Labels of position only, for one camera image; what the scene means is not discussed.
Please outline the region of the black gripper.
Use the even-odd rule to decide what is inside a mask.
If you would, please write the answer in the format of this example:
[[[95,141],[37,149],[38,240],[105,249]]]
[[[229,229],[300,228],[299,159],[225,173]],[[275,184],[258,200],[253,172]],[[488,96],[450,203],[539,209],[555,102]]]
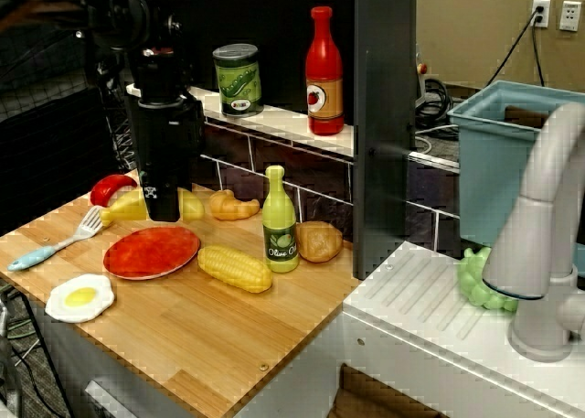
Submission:
[[[130,126],[148,216],[179,220],[177,187],[190,189],[190,168],[205,146],[203,104],[182,96],[171,105],[145,107],[130,98]]]

